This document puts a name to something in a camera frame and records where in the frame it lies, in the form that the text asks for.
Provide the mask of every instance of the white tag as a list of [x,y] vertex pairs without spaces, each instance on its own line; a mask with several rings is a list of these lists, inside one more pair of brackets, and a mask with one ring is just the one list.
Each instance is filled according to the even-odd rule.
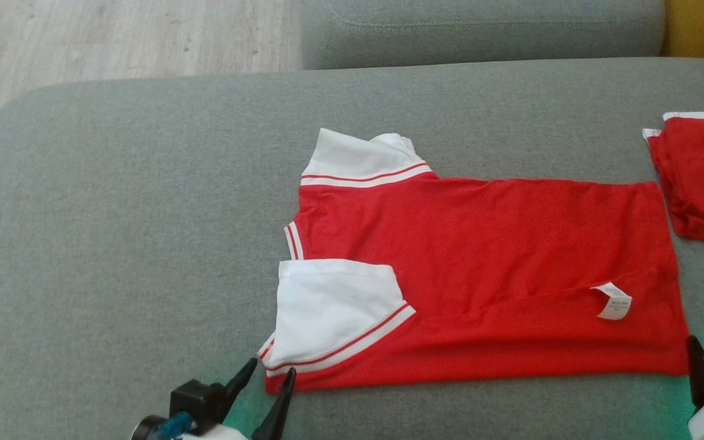
[[601,290],[601,292],[610,297],[607,305],[604,306],[603,311],[597,317],[603,320],[620,320],[629,312],[629,307],[632,306],[632,297],[624,293],[623,290],[618,289],[612,282],[606,282],[601,286],[592,287],[592,289]]

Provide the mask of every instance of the wooden floor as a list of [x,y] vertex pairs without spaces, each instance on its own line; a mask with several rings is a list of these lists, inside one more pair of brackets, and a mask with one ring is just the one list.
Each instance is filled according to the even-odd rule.
[[36,87],[299,70],[300,0],[0,0],[0,108]]

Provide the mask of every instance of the folded red shirt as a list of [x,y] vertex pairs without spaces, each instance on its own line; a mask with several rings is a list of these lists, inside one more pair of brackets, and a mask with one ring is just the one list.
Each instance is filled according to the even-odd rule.
[[662,131],[645,129],[675,233],[704,240],[704,112],[667,112]]

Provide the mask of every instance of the gray sofa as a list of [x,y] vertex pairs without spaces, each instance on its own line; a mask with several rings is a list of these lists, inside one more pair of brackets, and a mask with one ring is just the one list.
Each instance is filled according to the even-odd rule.
[[307,69],[657,56],[662,0],[302,0]]
[[[441,176],[656,178],[642,128],[704,111],[703,59],[576,59],[107,81],[0,112],[0,440],[128,438],[270,334],[282,226],[320,127],[410,137]],[[673,240],[704,343],[704,243]],[[227,423],[273,402],[262,368]],[[285,438],[688,438],[686,378],[296,395]]]

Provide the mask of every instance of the blue cable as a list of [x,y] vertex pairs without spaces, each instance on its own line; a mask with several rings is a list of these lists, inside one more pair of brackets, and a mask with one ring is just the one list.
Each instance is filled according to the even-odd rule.
[[145,440],[171,440],[192,431],[194,421],[188,412],[179,412],[162,423],[156,431],[151,432]]

